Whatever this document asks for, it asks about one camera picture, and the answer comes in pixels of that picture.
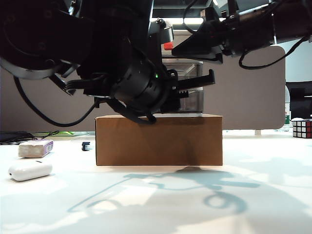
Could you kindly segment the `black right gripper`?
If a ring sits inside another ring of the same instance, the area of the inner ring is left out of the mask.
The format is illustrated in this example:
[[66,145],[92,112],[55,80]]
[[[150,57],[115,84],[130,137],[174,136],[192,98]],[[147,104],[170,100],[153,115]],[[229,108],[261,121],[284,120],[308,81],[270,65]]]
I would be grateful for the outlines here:
[[223,55],[238,57],[244,53],[240,15],[231,13],[219,18],[220,39],[215,35],[213,20],[204,21],[199,29],[172,49],[172,55],[179,58],[205,60],[223,63]]

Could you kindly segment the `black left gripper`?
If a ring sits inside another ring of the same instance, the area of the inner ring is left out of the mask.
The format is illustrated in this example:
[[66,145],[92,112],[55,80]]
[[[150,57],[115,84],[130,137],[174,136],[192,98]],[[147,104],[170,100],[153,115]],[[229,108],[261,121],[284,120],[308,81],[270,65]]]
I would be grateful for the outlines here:
[[181,91],[179,88],[198,88],[210,84],[215,84],[215,75],[212,69],[209,74],[195,78],[188,78],[178,81],[178,73],[175,69],[167,70],[168,79],[166,79],[166,87],[168,89],[166,98],[160,106],[160,112],[178,112],[181,108],[181,99],[188,98],[189,92]]

